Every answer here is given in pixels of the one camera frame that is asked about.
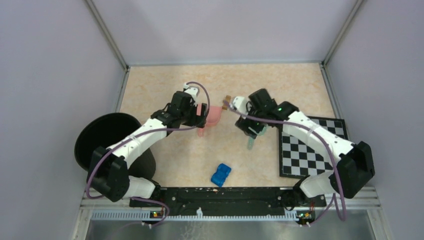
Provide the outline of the pink plastic dustpan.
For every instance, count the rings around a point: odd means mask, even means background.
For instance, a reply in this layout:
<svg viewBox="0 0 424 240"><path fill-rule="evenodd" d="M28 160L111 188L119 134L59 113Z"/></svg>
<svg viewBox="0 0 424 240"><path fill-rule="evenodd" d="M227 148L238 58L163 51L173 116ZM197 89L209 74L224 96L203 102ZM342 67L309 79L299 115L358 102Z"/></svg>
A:
<svg viewBox="0 0 424 240"><path fill-rule="evenodd" d="M209 108L204 127L197 129L197 135L199 137L202 137L204 135L204 131L206 128L215 127L218 124L218 122L221 120L222 110L223 109L221 106L211 106Z"/></svg>

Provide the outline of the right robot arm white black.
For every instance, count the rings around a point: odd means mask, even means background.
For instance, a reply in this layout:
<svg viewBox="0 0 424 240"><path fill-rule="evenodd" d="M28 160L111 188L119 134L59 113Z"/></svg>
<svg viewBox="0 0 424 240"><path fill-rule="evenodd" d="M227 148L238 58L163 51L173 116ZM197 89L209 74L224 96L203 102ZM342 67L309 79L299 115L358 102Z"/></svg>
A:
<svg viewBox="0 0 424 240"><path fill-rule="evenodd" d="M235 125L247 136L255 139L265 126L278 127L330 162L331 171L308 175L295 185L293 200L299 206L307 206L314 197L325 194L338 193L352 199L376 174L369 144L337 136L292 103L278 104L265 88L248 97L236 96L227 106L240 115Z"/></svg>

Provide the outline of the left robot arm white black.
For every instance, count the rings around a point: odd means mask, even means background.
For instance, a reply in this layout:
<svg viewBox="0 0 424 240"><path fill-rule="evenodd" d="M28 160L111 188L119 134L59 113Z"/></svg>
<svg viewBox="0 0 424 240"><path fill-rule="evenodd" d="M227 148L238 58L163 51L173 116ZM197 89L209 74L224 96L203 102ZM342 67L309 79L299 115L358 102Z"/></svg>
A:
<svg viewBox="0 0 424 240"><path fill-rule="evenodd" d="M138 129L121 141L93 151L87 188L111 202L140 197L149 207L160 202L159 184L150 177L130 175L130 167L153 144L175 131L203 128L209 103L198 103L199 88L185 86L173 94L165 108L154 112Z"/></svg>

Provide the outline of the green plastic hand brush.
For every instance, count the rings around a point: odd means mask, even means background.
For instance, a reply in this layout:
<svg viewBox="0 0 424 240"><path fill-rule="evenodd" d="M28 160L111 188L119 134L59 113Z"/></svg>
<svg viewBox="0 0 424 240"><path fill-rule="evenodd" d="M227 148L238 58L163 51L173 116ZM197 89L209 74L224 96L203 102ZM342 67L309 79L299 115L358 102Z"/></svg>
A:
<svg viewBox="0 0 424 240"><path fill-rule="evenodd" d="M256 131L253 130L253 136L248 137L248 141L247 141L247 149L248 150L253 149L256 138L259 137L259 136L263 136L266 133L267 129L268 129L268 126L265 125L263 127L263 129L259 132L256 132Z"/></svg>

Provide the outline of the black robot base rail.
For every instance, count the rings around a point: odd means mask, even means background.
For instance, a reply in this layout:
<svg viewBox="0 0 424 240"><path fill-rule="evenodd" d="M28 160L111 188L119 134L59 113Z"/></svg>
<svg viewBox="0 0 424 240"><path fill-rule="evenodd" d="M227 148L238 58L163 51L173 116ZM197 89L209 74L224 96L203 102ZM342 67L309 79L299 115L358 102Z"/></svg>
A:
<svg viewBox="0 0 424 240"><path fill-rule="evenodd" d="M324 195L299 198L291 187L168 187L153 199L170 209L170 216L283 216L295 208L326 207Z"/></svg>

